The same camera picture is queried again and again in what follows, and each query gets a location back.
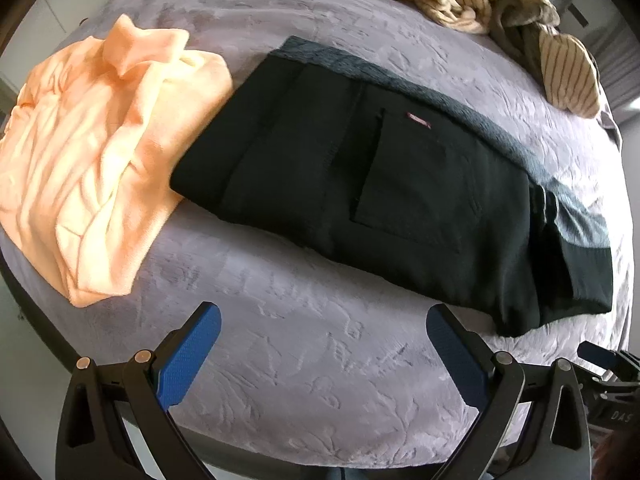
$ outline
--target gray curtain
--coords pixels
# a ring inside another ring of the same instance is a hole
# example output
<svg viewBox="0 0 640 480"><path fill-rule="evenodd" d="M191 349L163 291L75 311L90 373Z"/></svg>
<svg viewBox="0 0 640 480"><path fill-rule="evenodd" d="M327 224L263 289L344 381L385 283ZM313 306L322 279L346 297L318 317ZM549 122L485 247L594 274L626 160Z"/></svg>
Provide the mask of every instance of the gray curtain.
<svg viewBox="0 0 640 480"><path fill-rule="evenodd" d="M618 124L640 112L640 41L620 16L586 45L600 70L600 83Z"/></svg>

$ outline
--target folded black pants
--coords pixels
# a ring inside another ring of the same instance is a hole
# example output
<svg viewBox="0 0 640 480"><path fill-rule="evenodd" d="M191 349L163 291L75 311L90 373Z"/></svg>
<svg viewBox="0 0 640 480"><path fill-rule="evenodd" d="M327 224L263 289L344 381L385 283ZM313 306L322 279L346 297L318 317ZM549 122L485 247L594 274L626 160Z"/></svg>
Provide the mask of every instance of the folded black pants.
<svg viewBox="0 0 640 480"><path fill-rule="evenodd" d="M610 250L565 242L525 171L442 112L314 64L268 56L171 187L503 335L611 308Z"/></svg>

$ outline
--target striped blanket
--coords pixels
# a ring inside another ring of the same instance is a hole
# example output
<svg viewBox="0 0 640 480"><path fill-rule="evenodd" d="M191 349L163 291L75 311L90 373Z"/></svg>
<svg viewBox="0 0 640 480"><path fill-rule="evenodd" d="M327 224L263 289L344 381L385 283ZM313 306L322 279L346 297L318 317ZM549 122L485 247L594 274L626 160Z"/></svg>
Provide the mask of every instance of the striped blanket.
<svg viewBox="0 0 640 480"><path fill-rule="evenodd" d="M595 118L604 102L595 63L584 45L560 34L549 0L410 0L434 22L470 34L489 34L542 85L561 110Z"/></svg>

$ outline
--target gray bedspread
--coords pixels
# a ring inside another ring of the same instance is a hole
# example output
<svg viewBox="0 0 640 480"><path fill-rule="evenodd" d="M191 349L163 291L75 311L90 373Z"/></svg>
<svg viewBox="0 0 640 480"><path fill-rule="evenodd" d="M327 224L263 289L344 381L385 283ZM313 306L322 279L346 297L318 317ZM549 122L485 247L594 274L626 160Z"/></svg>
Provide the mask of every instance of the gray bedspread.
<svg viewBox="0 0 640 480"><path fill-rule="evenodd" d="M533 79L488 38L431 23L391 0L111 0L65 42L104 37L121 13L139 27L180 27L190 47L225 57L240 84L291 35L337 46L474 108L527 146L606 220L613 310L554 322L520 338L456 312L494 349L548 364L588 339L625 346L632 223L620 153L595 120L552 108ZM425 333L433 300L329 262L275 235L227 224L189 202L151 247L133 292L76 309L0 232L11 270L62 335L99 363L153 348L202 300L222 334L175 420L291 462L385 467L447 458L471 425ZM520 413L510 431L517 436Z"/></svg>

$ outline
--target orange sweater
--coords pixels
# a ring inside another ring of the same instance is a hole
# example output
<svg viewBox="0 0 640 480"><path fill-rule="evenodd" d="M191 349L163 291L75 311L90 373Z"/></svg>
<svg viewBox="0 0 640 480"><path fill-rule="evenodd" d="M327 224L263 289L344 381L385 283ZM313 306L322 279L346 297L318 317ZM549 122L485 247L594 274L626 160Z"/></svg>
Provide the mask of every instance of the orange sweater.
<svg viewBox="0 0 640 480"><path fill-rule="evenodd" d="M188 32L122 15L36 66L0 141L0 223L75 306L128 294L182 199L174 165L231 94Z"/></svg>

